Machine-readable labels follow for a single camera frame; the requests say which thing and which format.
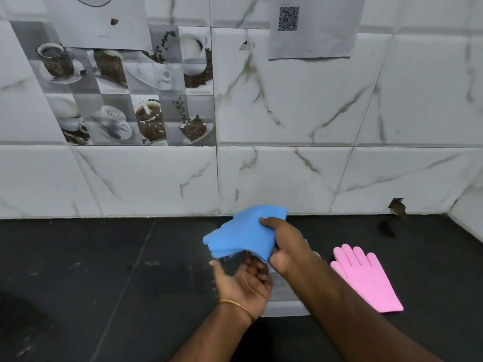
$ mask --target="gold bangle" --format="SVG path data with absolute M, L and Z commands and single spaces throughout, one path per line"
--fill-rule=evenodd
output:
M 250 316 L 250 319 L 252 320 L 252 324 L 255 322 L 255 318 L 250 314 L 250 312 L 242 304 L 239 304 L 238 302 L 233 301 L 233 300 L 229 300 L 228 298 L 222 298 L 220 301 L 218 301 L 219 304 L 221 304 L 222 302 L 226 302 L 226 303 L 237 305 L 237 306 L 241 307 L 243 310 L 245 310 L 247 312 L 248 316 Z

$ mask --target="black countertop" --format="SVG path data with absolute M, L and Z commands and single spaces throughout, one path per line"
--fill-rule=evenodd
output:
M 216 304 L 202 237 L 227 220 L 1 220 L 0 360 L 167 360 Z M 374 252 L 405 308 L 390 322 L 446 361 L 483 360 L 483 244 L 449 218 L 288 221 L 326 261 L 344 243 Z M 233 357 L 247 359 L 341 357 L 297 316 L 257 321 Z

